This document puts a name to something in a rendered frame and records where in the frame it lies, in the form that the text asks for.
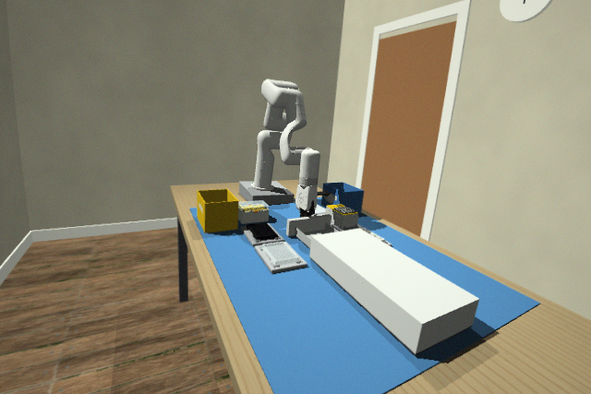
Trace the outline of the yellow open-top bin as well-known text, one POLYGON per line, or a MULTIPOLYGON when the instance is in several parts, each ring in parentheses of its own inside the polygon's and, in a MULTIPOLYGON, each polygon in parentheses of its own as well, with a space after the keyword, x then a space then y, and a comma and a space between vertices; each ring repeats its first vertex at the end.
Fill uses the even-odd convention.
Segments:
POLYGON ((203 231, 237 230, 238 202, 228 189, 198 190, 197 218, 203 231))

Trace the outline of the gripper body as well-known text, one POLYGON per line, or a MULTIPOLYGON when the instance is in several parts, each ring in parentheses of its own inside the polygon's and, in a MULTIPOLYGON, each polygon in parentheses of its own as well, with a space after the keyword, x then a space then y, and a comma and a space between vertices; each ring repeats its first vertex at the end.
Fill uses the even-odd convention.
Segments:
POLYGON ((311 207, 311 202, 314 200, 314 208, 317 207, 318 189, 317 185, 301 185, 298 183, 296 190, 295 203, 301 209, 307 211, 311 207))

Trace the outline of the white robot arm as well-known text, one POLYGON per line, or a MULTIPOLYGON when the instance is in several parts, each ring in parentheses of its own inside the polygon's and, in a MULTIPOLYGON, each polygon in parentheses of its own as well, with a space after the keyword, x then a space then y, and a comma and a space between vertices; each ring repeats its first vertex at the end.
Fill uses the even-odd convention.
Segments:
POLYGON ((307 124, 304 99, 298 86, 291 82, 266 79, 261 86, 261 93, 268 102, 264 127, 271 131, 258 134, 255 181, 251 187, 261 191, 273 190, 271 179, 274 155, 271 149, 280 150, 284 164, 300 165, 299 184, 317 185, 320 153, 311 148, 289 146, 293 132, 307 124))

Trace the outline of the blue bench mat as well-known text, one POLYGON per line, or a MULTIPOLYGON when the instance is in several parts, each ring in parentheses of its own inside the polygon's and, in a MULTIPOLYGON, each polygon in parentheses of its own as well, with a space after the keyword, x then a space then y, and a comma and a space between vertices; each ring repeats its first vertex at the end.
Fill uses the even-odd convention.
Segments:
POLYGON ((296 203, 269 205, 269 221, 205 233, 190 208, 273 394, 385 394, 483 339, 540 302, 364 213, 358 224, 392 248, 479 298, 473 326, 417 355, 286 235, 296 203), (308 264, 271 273, 241 230, 269 223, 308 264))

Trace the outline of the dark blue open-top bin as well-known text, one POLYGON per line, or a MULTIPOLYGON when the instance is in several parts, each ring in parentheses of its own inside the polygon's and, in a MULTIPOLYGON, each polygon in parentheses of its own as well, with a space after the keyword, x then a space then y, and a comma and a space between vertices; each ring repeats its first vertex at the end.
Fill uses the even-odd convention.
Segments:
POLYGON ((325 208, 330 205, 342 204, 349 209, 352 209, 358 213, 361 213, 364 190, 354 187, 352 185, 341 183, 324 183, 323 189, 330 192, 335 199, 334 202, 328 202, 323 196, 321 199, 321 205, 325 208))

